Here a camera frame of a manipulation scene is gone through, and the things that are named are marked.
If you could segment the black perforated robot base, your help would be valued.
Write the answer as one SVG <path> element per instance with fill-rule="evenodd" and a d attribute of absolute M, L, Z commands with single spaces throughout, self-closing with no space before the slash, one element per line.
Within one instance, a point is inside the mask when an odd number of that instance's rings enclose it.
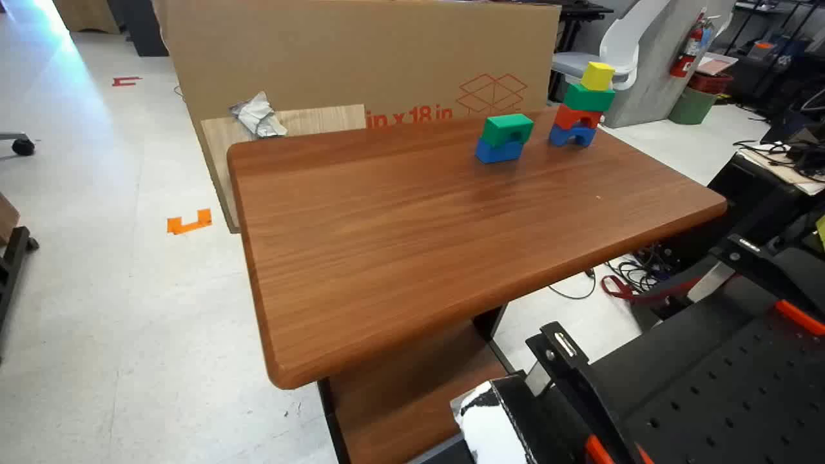
<path fill-rule="evenodd" d="M 786 246 L 599 360 L 542 328 L 537 460 L 825 464 L 822 288 L 822 257 Z"/>

